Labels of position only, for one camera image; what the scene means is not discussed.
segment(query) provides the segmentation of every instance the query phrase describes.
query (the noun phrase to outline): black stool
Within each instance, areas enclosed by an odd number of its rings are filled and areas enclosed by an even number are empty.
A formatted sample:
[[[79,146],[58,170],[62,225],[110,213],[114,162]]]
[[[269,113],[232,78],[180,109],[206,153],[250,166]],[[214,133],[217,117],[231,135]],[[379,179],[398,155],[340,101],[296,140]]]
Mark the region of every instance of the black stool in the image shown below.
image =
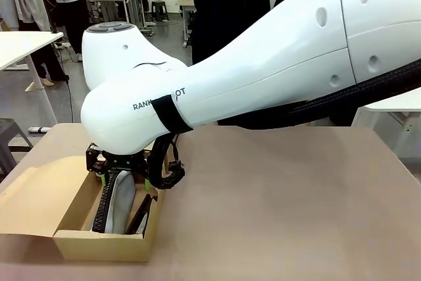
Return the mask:
[[[152,1],[152,16],[156,21],[162,21],[163,19],[168,19],[168,11],[166,9],[165,1],[155,0]]]
[[[24,138],[28,146],[9,146],[9,142],[18,134]],[[32,148],[31,142],[12,118],[0,118],[0,168],[5,175],[16,166],[12,152],[28,152]]]

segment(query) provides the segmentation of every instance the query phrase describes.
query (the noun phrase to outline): shoe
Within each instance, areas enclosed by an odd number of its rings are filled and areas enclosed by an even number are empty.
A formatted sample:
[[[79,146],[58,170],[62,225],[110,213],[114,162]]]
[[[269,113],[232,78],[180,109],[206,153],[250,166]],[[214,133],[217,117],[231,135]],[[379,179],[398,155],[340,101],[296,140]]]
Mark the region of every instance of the shoe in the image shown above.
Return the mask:
[[[46,79],[46,78],[40,78],[40,80],[41,80],[41,83],[44,85],[44,86],[54,86],[54,83],[52,83],[52,82],[50,82],[48,79]]]

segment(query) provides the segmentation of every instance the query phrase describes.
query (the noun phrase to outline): box flap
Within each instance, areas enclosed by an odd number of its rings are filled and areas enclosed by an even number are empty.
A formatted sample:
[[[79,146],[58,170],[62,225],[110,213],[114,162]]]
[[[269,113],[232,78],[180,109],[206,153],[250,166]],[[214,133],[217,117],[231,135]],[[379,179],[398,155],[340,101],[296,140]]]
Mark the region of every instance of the box flap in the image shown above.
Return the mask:
[[[0,234],[52,237],[88,173],[83,156],[28,169],[0,193]]]

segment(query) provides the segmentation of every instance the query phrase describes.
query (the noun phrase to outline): cardboard box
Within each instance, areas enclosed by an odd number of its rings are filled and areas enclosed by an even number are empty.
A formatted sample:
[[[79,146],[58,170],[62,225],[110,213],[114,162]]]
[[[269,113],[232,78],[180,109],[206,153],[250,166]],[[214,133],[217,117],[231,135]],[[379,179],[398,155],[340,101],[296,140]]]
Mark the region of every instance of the cardboard box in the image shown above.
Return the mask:
[[[157,231],[164,191],[151,188],[151,214],[142,235],[90,232],[102,185],[86,170],[85,157],[67,157],[30,168],[0,195],[0,234],[53,238],[69,261],[148,261]],[[147,192],[136,184],[128,223]]]

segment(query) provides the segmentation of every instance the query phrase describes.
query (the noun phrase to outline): black strap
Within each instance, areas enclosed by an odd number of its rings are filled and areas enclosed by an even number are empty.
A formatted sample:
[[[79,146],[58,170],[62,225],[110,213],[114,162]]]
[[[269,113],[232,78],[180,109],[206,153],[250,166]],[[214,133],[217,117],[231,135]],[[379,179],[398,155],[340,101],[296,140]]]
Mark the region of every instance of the black strap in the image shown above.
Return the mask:
[[[152,100],[151,104],[162,124],[171,133],[181,134],[193,130],[180,116],[171,95]]]

